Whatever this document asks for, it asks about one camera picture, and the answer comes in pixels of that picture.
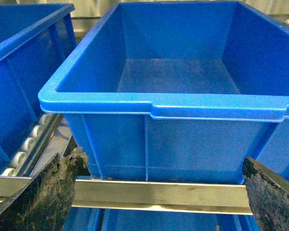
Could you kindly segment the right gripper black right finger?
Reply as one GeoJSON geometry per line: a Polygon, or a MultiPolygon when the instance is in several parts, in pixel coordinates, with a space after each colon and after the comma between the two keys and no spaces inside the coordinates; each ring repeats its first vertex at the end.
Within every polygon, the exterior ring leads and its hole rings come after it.
{"type": "Polygon", "coordinates": [[[242,173],[259,230],[289,231],[289,181],[249,156],[242,173]]]}

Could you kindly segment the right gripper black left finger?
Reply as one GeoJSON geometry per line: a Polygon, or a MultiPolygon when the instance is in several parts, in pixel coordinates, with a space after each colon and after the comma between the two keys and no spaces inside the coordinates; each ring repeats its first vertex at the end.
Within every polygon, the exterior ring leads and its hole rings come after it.
{"type": "Polygon", "coordinates": [[[89,158],[82,147],[55,154],[19,191],[0,203],[0,231],[61,231],[75,198],[78,171],[89,158]]]}

